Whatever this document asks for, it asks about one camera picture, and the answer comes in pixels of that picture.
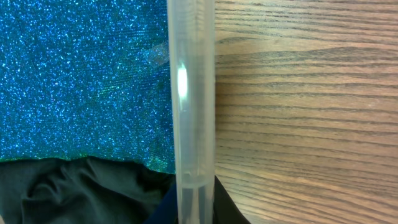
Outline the sparkly blue fabric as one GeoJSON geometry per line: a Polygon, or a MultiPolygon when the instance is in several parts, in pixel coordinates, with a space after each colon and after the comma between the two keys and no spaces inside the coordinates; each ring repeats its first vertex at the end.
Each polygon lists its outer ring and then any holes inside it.
{"type": "Polygon", "coordinates": [[[175,171],[164,0],[1,0],[1,160],[175,171]]]}

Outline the black cloth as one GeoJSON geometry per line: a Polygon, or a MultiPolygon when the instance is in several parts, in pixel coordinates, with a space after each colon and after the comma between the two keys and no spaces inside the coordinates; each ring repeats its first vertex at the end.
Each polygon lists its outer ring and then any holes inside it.
{"type": "Polygon", "coordinates": [[[1,163],[5,224],[177,223],[173,169],[84,157],[1,163]]]}

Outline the clear plastic storage container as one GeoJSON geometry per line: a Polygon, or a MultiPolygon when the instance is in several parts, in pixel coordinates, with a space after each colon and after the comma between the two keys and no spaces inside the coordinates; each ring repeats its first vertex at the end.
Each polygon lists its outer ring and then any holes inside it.
{"type": "Polygon", "coordinates": [[[167,1],[178,221],[212,224],[215,2],[167,1]]]}

